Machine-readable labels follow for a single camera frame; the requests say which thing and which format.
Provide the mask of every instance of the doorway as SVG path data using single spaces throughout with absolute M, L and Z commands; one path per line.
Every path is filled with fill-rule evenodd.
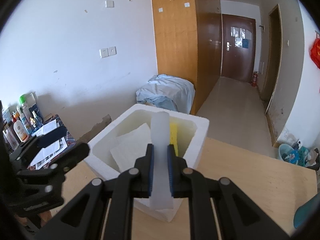
M 269 57 L 266 77 L 260 98 L 268 112 L 278 79 L 282 55 L 282 22 L 280 8 L 277 4 L 269 13 Z
M 255 19 L 223 14 L 221 76 L 250 83 L 256 51 Z

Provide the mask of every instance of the door handle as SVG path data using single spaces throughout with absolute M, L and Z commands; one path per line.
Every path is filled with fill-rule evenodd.
M 229 48 L 231 47 L 232 45 L 230 45 L 230 42 L 227 42 L 227 51 L 229 51 Z

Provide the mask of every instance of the white styrofoam box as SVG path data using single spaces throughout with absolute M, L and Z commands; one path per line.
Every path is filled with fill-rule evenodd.
M 152 114 L 160 111 L 168 112 L 170 122 L 177 124 L 179 156 L 186 160 L 188 167 L 197 168 L 204 140 L 207 136 L 209 120 L 153 106 L 135 104 L 89 142 L 90 154 L 85 158 L 85 161 L 92 171 L 104 180 L 117 178 L 120 173 L 119 167 L 110 152 L 113 145 L 112 141 L 117 136 L 129 133 L 144 123 L 147 123 L 150 127 Z M 152 210 L 149 208 L 149 199 L 134 200 L 136 208 L 167 222 L 173 219 L 181 203 L 182 199 L 174 199 L 173 209 Z

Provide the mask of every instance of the hallway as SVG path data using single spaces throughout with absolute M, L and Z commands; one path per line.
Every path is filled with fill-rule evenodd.
M 209 138 L 276 158 L 262 102 L 249 83 L 220 77 L 197 115 L 210 120 Z

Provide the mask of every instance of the wooden cabinet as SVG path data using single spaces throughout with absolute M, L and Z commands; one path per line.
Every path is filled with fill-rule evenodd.
M 152 7 L 158 72 L 194 84 L 196 114 L 220 76 L 220 0 L 152 0 Z

